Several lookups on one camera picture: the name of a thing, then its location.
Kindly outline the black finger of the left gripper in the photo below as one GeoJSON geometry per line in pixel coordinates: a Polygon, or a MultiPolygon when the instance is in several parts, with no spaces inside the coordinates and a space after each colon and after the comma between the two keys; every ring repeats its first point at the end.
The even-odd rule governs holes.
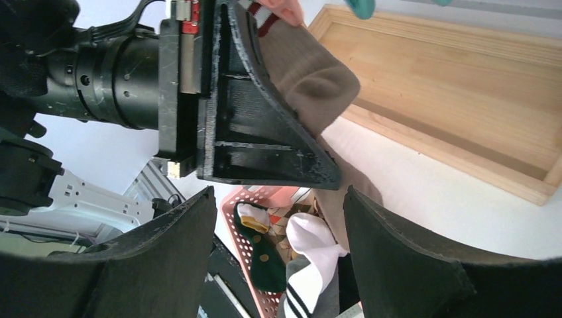
{"type": "Polygon", "coordinates": [[[203,4],[197,176],[233,185],[337,189],[334,160],[271,82],[255,19],[237,1],[203,4]]]}

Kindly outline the pink plastic basket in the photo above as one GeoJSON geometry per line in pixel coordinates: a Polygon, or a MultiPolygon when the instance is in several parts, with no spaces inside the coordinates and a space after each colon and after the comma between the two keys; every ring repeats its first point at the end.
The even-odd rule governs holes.
{"type": "MultiPolygon", "coordinates": [[[[238,230],[235,224],[235,204],[239,201],[255,203],[259,206],[280,209],[297,209],[305,213],[313,214],[324,220],[317,199],[310,194],[309,189],[297,187],[270,187],[253,186],[239,187],[229,194],[221,203],[222,216],[228,223],[230,237],[235,244],[235,254],[239,257],[243,274],[257,307],[258,314],[255,317],[276,317],[278,304],[282,293],[264,291],[254,287],[250,278],[251,262],[253,257],[252,239],[248,240],[238,230]]],[[[339,310],[340,313],[359,302],[357,284],[353,276],[351,257],[340,258],[337,274],[339,274],[339,310]]]]}

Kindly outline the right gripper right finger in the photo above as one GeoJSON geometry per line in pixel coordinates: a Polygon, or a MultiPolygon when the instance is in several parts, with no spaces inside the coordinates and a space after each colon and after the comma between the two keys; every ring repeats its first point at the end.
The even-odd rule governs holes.
{"type": "Polygon", "coordinates": [[[560,317],[561,259],[475,248],[350,187],[343,203],[366,317],[560,317]]]}

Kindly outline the white grey sock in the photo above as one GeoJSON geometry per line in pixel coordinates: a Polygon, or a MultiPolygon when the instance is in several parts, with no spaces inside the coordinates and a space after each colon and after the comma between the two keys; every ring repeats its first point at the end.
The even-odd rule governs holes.
{"type": "Polygon", "coordinates": [[[290,242],[297,256],[305,256],[310,265],[287,279],[286,299],[292,313],[311,317],[317,296],[330,283],[339,259],[348,255],[333,238],[327,223],[311,215],[294,215],[290,221],[290,242]]]}

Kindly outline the taupe striped cuff sock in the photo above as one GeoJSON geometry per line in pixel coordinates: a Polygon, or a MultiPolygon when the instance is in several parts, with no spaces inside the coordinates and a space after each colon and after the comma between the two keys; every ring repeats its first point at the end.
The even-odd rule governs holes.
{"type": "Polygon", "coordinates": [[[360,83],[304,26],[292,26],[256,1],[240,1],[256,20],[262,56],[272,83],[341,171],[337,191],[317,189],[315,198],[335,240],[349,249],[343,202],[349,186],[378,201],[369,178],[344,160],[321,136],[359,94],[360,83]]]}

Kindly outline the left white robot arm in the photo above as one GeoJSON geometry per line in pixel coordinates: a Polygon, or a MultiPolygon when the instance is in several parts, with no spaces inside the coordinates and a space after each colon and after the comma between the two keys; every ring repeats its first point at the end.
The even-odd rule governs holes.
{"type": "Polygon", "coordinates": [[[127,232],[163,214],[83,181],[36,140],[38,113],[158,132],[167,171],[236,185],[337,189],[338,167],[299,124],[237,1],[148,1],[122,21],[74,26],[76,1],[1,2],[1,214],[59,211],[127,232]]]}

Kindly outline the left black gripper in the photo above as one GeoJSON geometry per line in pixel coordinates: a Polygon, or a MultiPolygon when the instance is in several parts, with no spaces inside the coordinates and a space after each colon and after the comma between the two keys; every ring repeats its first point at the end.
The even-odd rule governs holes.
{"type": "Polygon", "coordinates": [[[199,102],[209,87],[213,1],[173,1],[159,32],[141,25],[148,1],[125,19],[76,28],[76,1],[53,1],[56,33],[27,48],[46,70],[37,113],[158,133],[168,173],[196,169],[199,102]]]}

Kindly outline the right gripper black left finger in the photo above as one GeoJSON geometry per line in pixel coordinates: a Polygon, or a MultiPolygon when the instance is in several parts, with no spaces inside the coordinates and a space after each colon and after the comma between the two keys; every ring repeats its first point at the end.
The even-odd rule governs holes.
{"type": "Polygon", "coordinates": [[[1,255],[2,317],[196,317],[217,207],[207,187],[79,254],[1,255]]]}

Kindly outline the brown argyle sock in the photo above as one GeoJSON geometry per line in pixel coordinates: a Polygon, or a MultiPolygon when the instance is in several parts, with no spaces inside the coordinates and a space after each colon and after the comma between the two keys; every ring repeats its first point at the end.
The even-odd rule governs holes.
{"type": "Polygon", "coordinates": [[[266,210],[269,216],[270,226],[266,237],[272,243],[274,250],[277,252],[283,263],[295,259],[297,252],[292,247],[288,230],[290,221],[294,215],[311,215],[325,220],[315,194],[308,191],[303,199],[295,203],[282,207],[270,207],[266,210]]]}

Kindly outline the dark green sock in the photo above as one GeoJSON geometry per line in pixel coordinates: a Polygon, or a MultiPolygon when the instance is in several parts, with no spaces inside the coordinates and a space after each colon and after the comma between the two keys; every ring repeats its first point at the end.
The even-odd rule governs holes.
{"type": "Polygon", "coordinates": [[[286,290],[286,265],[268,238],[270,219],[267,210],[254,203],[238,202],[233,210],[237,232],[251,245],[249,278],[263,292],[286,290]]]}

